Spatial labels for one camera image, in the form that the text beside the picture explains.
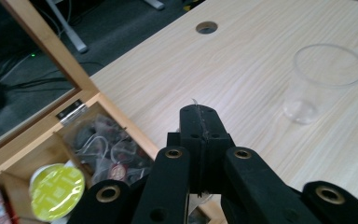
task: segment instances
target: yellow-green lid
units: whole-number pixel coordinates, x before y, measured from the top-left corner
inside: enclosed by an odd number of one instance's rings
[[[79,202],[84,188],[84,176],[75,167],[59,165],[43,170],[30,189],[35,216],[42,221],[66,216]]]

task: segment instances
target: wooden table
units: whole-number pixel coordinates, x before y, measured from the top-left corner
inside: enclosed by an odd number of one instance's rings
[[[197,33],[204,21],[218,29]],[[315,43],[358,53],[358,2],[208,0],[92,79],[159,147],[194,98],[287,185],[324,180],[358,198],[358,85],[310,125],[282,113],[293,56]]]

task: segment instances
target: brass grommet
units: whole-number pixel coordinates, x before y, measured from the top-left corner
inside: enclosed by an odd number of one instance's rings
[[[179,157],[182,156],[182,154],[183,154],[182,151],[178,149],[171,149],[165,152],[165,156],[170,159],[178,159]]]
[[[238,149],[234,152],[235,157],[239,159],[249,159],[252,157],[252,153],[245,149]]]
[[[106,197],[103,195],[103,193],[106,192],[107,190],[113,190],[115,194]],[[96,198],[100,203],[111,203],[112,201],[116,200],[118,196],[120,196],[120,188],[117,185],[114,185],[114,186],[106,186],[98,190]]]
[[[329,188],[327,186],[319,186],[316,188],[316,194],[328,203],[343,204],[345,198],[336,189]]]

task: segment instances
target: clear plastic cup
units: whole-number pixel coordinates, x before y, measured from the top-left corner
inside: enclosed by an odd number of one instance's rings
[[[299,50],[294,58],[283,112],[290,120],[310,124],[331,109],[358,83],[358,55],[332,44]]]

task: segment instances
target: floor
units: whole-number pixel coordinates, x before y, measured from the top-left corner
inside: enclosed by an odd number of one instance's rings
[[[76,50],[62,32],[58,21],[45,7],[39,6],[37,1],[34,4],[65,46],[92,76],[186,13],[183,10],[185,3],[181,0],[160,2],[165,5],[162,10],[156,10],[142,0],[100,0],[100,3],[81,14],[72,15],[69,23],[88,46],[86,53]],[[75,8],[76,3],[74,0],[64,0],[60,4],[66,4],[65,8],[69,10]],[[63,11],[62,15],[67,17],[68,12]],[[0,106],[0,136],[72,88],[46,55],[33,49],[33,45],[27,46],[31,47],[19,54],[16,60],[0,62],[0,71],[5,71],[0,75],[0,90],[4,95]]]

